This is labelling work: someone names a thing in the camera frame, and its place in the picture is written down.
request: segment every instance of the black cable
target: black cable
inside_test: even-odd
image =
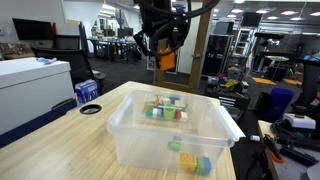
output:
[[[150,50],[154,55],[157,56],[166,56],[169,55],[173,52],[175,52],[176,50],[178,50],[182,44],[184,43],[185,39],[187,38],[187,35],[189,33],[189,29],[190,29],[190,23],[191,23],[191,18],[194,18],[196,16],[199,16],[209,10],[211,10],[212,8],[214,8],[220,0],[212,0],[210,1],[210,3],[208,3],[205,7],[202,7],[200,9],[191,11],[191,0],[188,0],[188,12],[172,12],[172,11],[166,11],[166,10],[162,10],[159,9],[157,7],[152,6],[151,4],[145,2],[144,0],[137,0],[137,2],[139,3],[139,5],[145,9],[148,9],[152,12],[155,12],[157,14],[167,14],[171,17],[174,17],[175,20],[167,23],[166,25],[162,26],[154,35],[153,37],[151,37],[151,43],[150,43]],[[158,53],[157,50],[155,49],[155,44],[158,41],[158,38],[165,33],[167,30],[172,29],[174,27],[176,27],[176,25],[178,24],[182,24],[182,23],[187,23],[187,27],[185,32],[182,34],[182,38],[181,40],[176,44],[175,47],[171,48],[170,52],[167,53]]]

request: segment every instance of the blue bin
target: blue bin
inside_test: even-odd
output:
[[[294,93],[288,89],[273,88],[270,93],[271,101],[266,112],[266,120],[274,122],[280,119],[293,95]]]

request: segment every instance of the ceiling light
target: ceiling light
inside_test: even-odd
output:
[[[267,14],[269,11],[267,10],[263,10],[263,9],[260,9],[258,11],[256,11],[256,13],[259,13],[259,14]]]
[[[107,5],[107,4],[103,4],[103,5],[102,5],[102,8],[104,8],[104,9],[111,9],[111,10],[115,10],[115,9],[116,9],[115,7],[109,6],[109,5]]]
[[[284,11],[282,12],[281,14],[282,15],[293,15],[293,14],[297,14],[298,12],[295,12],[295,11]]]
[[[234,0],[233,2],[234,2],[234,3],[237,3],[237,4],[240,4],[240,3],[244,3],[245,0]]]
[[[140,9],[140,6],[138,4],[136,4],[136,5],[132,6],[132,7],[135,8],[135,9]]]
[[[277,16],[270,16],[270,17],[268,17],[267,19],[274,20],[274,19],[279,19],[279,17],[277,17]]]
[[[232,13],[242,13],[243,10],[241,10],[241,9],[233,9],[231,12]]]
[[[303,35],[317,35],[317,33],[302,33]]]
[[[315,12],[315,13],[312,13],[310,14],[311,16],[320,16],[320,12]]]
[[[295,18],[291,18],[291,21],[300,21],[300,20],[304,20],[304,18],[301,17],[295,17]]]
[[[237,17],[237,16],[236,16],[236,15],[234,15],[234,14],[229,14],[227,17],[234,18],[234,17]]]

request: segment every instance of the wooden table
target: wooden table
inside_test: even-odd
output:
[[[21,59],[21,58],[27,58],[27,57],[34,57],[33,52],[30,53],[24,53],[24,54],[11,54],[11,55],[3,55],[4,59]]]
[[[210,177],[118,164],[106,125],[132,89],[175,92],[127,82],[91,102],[102,106],[97,114],[83,115],[76,109],[0,149],[0,179],[236,179],[229,149]]]

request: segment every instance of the white container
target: white container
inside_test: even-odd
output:
[[[68,62],[36,58],[0,61],[0,135],[74,97]]]
[[[144,99],[150,95],[183,98],[191,111],[188,120],[142,116]],[[114,135],[120,164],[170,171],[186,171],[179,165],[179,153],[183,152],[209,158],[212,172],[223,149],[245,137],[228,112],[222,106],[214,106],[207,98],[142,90],[130,92],[123,100],[109,119],[108,131]],[[181,139],[179,150],[168,145],[175,137]]]

